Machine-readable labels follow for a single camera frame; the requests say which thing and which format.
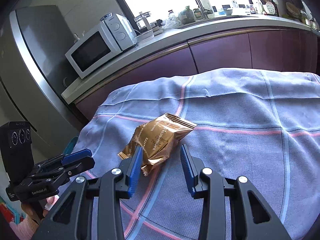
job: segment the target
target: kitchen sink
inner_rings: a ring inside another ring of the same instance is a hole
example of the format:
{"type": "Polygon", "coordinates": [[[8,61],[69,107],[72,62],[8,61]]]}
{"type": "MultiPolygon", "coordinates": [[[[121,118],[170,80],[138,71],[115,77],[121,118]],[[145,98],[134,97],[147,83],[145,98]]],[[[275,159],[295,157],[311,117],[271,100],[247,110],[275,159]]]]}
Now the kitchen sink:
{"type": "Polygon", "coordinates": [[[243,18],[243,17],[252,17],[252,16],[249,16],[249,15],[230,15],[230,16],[221,15],[221,16],[216,16],[215,18],[211,18],[211,19],[197,20],[193,23],[184,24],[184,25],[182,25],[178,28],[175,28],[175,29],[185,29],[190,26],[201,24],[201,23],[207,23],[207,22],[213,22],[213,21],[219,21],[219,20],[225,20],[225,19],[243,18]]]}

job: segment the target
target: kitchen counter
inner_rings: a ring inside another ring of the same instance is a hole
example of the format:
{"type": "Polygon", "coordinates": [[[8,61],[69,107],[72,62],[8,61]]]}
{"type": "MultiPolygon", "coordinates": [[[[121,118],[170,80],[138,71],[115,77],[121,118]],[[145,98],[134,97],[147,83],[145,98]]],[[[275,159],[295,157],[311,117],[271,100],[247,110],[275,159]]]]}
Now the kitchen counter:
{"type": "Polygon", "coordinates": [[[94,85],[98,84],[106,77],[116,71],[140,60],[156,52],[182,44],[192,39],[210,35],[213,33],[221,33],[228,30],[244,29],[250,27],[276,27],[276,28],[296,28],[300,30],[312,31],[320,36],[320,33],[311,29],[311,27],[302,23],[288,20],[285,18],[253,15],[243,18],[227,18],[219,19],[205,23],[199,23],[184,29],[170,29],[155,36],[153,39],[139,43],[113,60],[102,65],[86,78],[76,79],[63,93],[62,97],[68,104],[74,102],[86,91],[90,90],[94,85]]]}

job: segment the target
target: microwave knob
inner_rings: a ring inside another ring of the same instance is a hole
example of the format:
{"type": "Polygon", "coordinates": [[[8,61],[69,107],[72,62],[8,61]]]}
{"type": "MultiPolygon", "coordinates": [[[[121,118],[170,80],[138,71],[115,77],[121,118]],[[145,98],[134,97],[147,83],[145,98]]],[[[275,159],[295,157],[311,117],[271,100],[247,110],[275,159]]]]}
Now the microwave knob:
{"type": "Polygon", "coordinates": [[[113,25],[112,25],[112,28],[113,28],[113,30],[114,30],[114,31],[119,30],[119,28],[120,28],[119,23],[115,23],[115,24],[113,24],[113,25]]]}
{"type": "Polygon", "coordinates": [[[124,38],[125,38],[125,34],[124,34],[124,33],[119,33],[119,34],[117,35],[117,40],[119,40],[119,41],[124,40],[124,38]]]}

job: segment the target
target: microwave window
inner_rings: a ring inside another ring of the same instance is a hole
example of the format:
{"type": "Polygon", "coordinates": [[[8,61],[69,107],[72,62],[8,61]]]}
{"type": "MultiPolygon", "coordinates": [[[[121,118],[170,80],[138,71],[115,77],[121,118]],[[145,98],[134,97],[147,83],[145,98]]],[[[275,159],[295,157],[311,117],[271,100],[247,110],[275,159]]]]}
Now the microwave window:
{"type": "Polygon", "coordinates": [[[85,71],[93,63],[97,62],[99,59],[110,52],[111,50],[102,39],[100,33],[96,32],[83,44],[81,44],[71,54],[71,57],[76,62],[80,70],[85,71]]]}

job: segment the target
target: camera lens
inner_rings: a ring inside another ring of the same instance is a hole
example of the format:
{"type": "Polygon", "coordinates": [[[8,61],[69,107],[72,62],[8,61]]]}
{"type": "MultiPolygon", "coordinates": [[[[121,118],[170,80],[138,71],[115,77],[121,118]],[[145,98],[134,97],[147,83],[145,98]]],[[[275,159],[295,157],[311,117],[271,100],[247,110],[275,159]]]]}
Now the camera lens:
{"type": "Polygon", "coordinates": [[[24,134],[24,130],[22,129],[19,131],[19,140],[21,143],[24,143],[25,141],[25,134],[24,134]]]}
{"type": "Polygon", "coordinates": [[[17,143],[18,143],[18,136],[17,136],[17,133],[16,132],[13,132],[12,133],[12,143],[13,143],[13,145],[17,145],[17,143]]]}
{"type": "Polygon", "coordinates": [[[26,138],[27,138],[27,140],[30,139],[30,131],[29,131],[29,129],[26,130],[26,138]]]}

